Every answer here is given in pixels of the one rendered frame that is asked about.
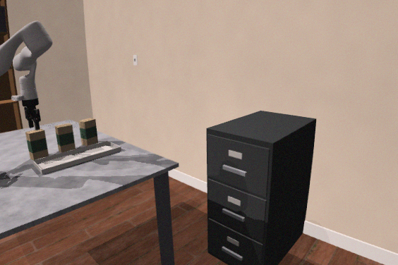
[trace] table leg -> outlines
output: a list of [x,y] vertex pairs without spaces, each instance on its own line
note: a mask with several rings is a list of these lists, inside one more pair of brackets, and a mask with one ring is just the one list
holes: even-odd
[[174,265],[173,232],[171,230],[171,205],[169,172],[153,178],[155,186],[157,232],[159,235],[162,265]]

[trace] white tray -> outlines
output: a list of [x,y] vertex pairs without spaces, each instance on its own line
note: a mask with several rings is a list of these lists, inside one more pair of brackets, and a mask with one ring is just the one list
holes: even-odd
[[62,153],[55,153],[47,157],[36,159],[34,165],[42,175],[83,164],[103,156],[112,155],[121,151],[121,147],[113,142],[98,142],[90,146],[79,147]]

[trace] wall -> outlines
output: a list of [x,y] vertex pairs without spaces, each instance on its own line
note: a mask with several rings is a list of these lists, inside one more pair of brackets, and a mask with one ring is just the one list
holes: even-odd
[[[11,36],[38,20],[53,41],[52,47],[37,60],[40,125],[92,117],[83,0],[7,0],[7,9]],[[28,72],[15,74],[20,94],[19,77]],[[20,110],[23,127],[29,128],[21,102]]]
[[397,6],[84,0],[94,117],[203,181],[207,127],[259,110],[316,118],[306,220],[398,252]]

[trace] green band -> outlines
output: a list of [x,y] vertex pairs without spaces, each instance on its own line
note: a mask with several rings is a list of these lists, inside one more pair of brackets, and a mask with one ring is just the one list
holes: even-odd
[[66,144],[73,144],[75,139],[73,138],[73,132],[65,133],[62,135],[56,135],[56,141],[58,142],[59,146],[64,146]]
[[31,153],[36,153],[47,149],[47,142],[45,138],[42,138],[41,140],[34,140],[33,142],[27,140],[27,142],[29,152]]
[[91,137],[96,137],[97,136],[97,126],[91,127],[91,128],[87,128],[87,129],[80,129],[80,136],[85,139],[88,140]]

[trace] wooden floor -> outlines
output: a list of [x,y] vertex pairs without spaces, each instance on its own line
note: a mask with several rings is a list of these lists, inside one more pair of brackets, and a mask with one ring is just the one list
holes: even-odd
[[[207,253],[207,194],[169,181],[176,265],[224,264]],[[5,264],[160,264],[153,179],[0,240]],[[380,263],[302,235],[280,264]]]

